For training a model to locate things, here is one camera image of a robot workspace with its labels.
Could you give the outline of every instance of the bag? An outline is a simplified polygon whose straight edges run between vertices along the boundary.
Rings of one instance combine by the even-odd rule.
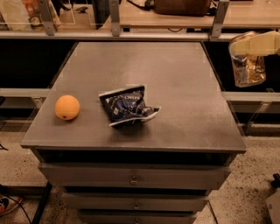
[[[254,37],[256,32],[246,32],[236,38],[233,38],[229,47],[242,39],[249,39]],[[230,55],[233,69],[234,82],[239,88],[252,87],[262,84],[266,81],[265,65],[263,56],[247,55],[247,56],[233,56]]]
[[[141,10],[153,9],[156,13],[164,15],[204,17],[214,16],[216,12],[216,8],[210,8],[211,0],[146,0],[144,6],[131,0],[127,1]]]

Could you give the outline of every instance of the person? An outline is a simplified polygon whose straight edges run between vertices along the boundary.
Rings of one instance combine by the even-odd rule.
[[[60,16],[60,9],[64,11],[70,11],[71,9],[67,8],[60,0],[52,0],[52,4],[58,16]]]
[[[0,194],[0,217],[14,211],[22,200],[22,197],[7,197]]]

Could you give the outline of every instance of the shiny foil wrapper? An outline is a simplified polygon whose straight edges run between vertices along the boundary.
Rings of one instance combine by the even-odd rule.
[[[246,32],[241,36],[233,38],[229,44],[242,39],[249,39],[257,35],[256,32]],[[233,69],[235,85],[239,88],[252,87],[262,84],[266,81],[265,65],[263,56],[247,55],[233,56],[230,55]]]

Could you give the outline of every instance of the drawer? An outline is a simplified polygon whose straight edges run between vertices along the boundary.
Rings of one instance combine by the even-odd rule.
[[[228,167],[142,164],[39,164],[53,186],[219,189]]]
[[[122,194],[64,192],[63,200],[77,209],[110,209],[131,211],[201,211],[208,197],[169,194]]]
[[[92,224],[192,224],[196,216],[188,213],[124,213],[79,211],[82,222]]]

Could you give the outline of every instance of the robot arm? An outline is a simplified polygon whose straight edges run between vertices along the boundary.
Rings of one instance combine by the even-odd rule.
[[[280,33],[269,31],[252,38],[236,41],[229,47],[229,52],[232,56],[280,55]]]

